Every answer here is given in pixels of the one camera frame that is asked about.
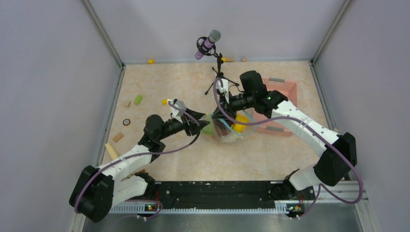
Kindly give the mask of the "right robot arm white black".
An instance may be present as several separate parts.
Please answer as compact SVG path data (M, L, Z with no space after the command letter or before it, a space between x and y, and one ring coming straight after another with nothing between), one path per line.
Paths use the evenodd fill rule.
M248 71L240 75L243 91L229 92L229 84L217 78L213 94L217 110L229 121L237 122L236 112L254 109L264 115L267 123L273 120L305 142L319 157L317 163L297 170L286 178L283 192L289 199L297 199L303 189L314 185L337 185L357 164L356 139L346 132L330 130L299 110L284 94L268 90L261 75Z

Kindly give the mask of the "pink plastic perforated basket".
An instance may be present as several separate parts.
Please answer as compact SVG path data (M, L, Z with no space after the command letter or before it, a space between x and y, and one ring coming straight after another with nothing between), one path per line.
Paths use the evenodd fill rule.
M277 90L285 95L295 106L298 105L297 100L297 83L293 81L285 81L278 78L262 78L267 90ZM280 136L292 136L293 133L276 121L270 121L259 125L256 130L258 133L274 134Z

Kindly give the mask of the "clear zip bag blue zipper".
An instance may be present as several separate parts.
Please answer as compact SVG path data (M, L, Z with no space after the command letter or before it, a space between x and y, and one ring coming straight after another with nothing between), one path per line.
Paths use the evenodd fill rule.
M246 136L249 136L250 134L255 132L256 128L258 127L258 125L246 126L246 125L236 124L227 119L212 119L212 114L206 114L205 116L202 117L202 120L206 120L214 124L215 135L214 136L206 135L206 136L209 139L212 139L213 141L215 141L216 143L222 143L220 141L220 138L228 134L236 134L236 135L242 136L244 139Z

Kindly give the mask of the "round green fruit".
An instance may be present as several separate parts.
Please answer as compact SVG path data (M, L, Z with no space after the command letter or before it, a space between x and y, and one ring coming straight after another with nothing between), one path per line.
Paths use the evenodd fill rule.
M215 135L215 127L214 124L210 123L209 125L205 126L202 129L202 133L208 136L214 136Z

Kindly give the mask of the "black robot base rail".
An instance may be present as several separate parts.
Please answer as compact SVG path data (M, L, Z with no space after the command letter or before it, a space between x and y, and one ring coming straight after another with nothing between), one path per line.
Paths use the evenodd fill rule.
M159 201L170 210L273 209L279 201L313 200L314 193L313 187L297 191L282 181L162 181L131 200Z

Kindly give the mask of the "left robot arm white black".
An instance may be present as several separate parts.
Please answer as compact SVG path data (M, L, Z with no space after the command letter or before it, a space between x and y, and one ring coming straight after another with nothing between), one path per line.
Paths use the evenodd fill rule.
M155 187L150 177L140 177L133 172L143 169L160 155L165 154L163 139L184 131L198 139L201 130L209 125L204 113L173 107L174 117L164 121L159 115L150 115L145 122L140 141L127 153L111 162L85 167L69 198L74 211L92 222L105 218L111 208L132 197L151 199Z

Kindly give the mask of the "white garlic bulb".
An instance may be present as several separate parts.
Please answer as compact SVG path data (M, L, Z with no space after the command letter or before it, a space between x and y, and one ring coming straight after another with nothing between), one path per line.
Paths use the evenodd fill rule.
M242 139L243 139L242 136L239 136L239 135L236 135L236 134L228 134L228 135L222 136L220 138L220 141L222 143L234 143L234 142L242 140Z

